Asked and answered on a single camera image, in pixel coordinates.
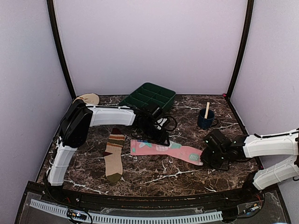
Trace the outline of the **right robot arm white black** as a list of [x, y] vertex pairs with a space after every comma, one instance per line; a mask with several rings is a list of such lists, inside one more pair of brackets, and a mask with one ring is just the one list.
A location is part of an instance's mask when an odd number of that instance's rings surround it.
[[293, 129], [271, 135], [239, 135], [227, 138], [220, 130], [204, 137], [206, 148], [200, 156], [204, 165], [227, 171], [229, 164], [258, 156], [288, 155], [288, 158], [266, 169], [251, 172], [239, 191], [238, 198], [249, 202], [265, 188], [299, 176], [299, 131]]

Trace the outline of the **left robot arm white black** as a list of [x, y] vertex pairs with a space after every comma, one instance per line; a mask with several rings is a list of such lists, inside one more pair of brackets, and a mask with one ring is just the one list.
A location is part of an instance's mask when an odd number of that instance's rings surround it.
[[90, 127], [104, 125], [136, 126], [146, 141], [169, 146], [169, 123], [162, 108], [156, 103], [139, 109], [135, 106], [102, 106], [87, 104], [78, 99], [69, 107], [58, 129], [57, 147], [50, 160], [44, 181], [50, 184], [47, 195], [55, 203], [63, 203], [66, 193], [59, 187], [74, 152], [82, 146]]

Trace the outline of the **pink patterned sock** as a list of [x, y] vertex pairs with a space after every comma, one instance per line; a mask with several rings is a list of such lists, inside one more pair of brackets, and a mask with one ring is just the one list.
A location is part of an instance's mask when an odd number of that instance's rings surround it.
[[168, 155], [193, 165], [203, 165], [203, 162], [200, 159], [202, 154], [201, 150], [190, 146], [182, 146], [173, 141], [170, 141], [169, 146], [162, 146], [141, 140], [131, 140], [130, 154], [134, 156]]

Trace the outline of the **green compartment tray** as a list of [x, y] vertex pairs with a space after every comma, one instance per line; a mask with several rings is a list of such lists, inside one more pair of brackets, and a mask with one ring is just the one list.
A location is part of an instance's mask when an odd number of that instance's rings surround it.
[[143, 108], [150, 103], [156, 103], [166, 112], [172, 107], [175, 96], [176, 92], [173, 90], [152, 83], [144, 83], [124, 98], [119, 106]]

